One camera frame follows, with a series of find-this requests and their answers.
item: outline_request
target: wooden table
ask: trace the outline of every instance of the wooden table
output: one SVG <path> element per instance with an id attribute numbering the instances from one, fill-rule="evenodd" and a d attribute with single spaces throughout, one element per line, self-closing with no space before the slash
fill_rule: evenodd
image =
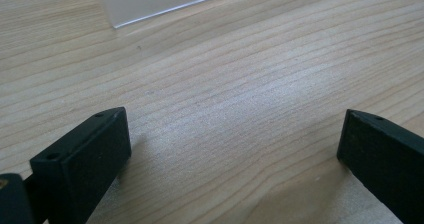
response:
<path id="1" fill-rule="evenodd" d="M 89 223 L 400 223 L 335 158 L 347 108 L 424 135 L 424 0 L 212 0 L 119 30 L 0 0 L 0 171 L 125 106 Z"/>

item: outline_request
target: wood grain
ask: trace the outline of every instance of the wood grain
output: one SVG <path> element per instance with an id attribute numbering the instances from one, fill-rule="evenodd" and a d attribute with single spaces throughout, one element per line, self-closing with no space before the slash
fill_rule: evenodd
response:
<path id="1" fill-rule="evenodd" d="M 347 108 L 424 135 L 424 0 L 212 0 L 114 30 L 0 0 L 0 171 L 125 106 L 89 223 L 400 223 L 335 158 Z"/>

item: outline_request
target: light wood surface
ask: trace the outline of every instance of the light wood surface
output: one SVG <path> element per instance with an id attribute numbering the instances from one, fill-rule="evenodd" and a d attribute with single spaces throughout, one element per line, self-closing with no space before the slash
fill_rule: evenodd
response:
<path id="1" fill-rule="evenodd" d="M 0 171 L 125 106 L 89 223 L 400 223 L 335 158 L 347 108 L 424 136 L 424 0 L 212 0 L 112 29 L 99 0 L 0 0 Z"/>

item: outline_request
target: wooden surface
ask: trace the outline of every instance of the wooden surface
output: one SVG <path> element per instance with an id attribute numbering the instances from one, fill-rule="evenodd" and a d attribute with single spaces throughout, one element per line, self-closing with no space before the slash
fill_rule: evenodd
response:
<path id="1" fill-rule="evenodd" d="M 0 171 L 125 106 L 89 223 L 399 223 L 335 158 L 347 108 L 424 135 L 424 0 L 212 0 L 123 29 L 0 0 Z"/>

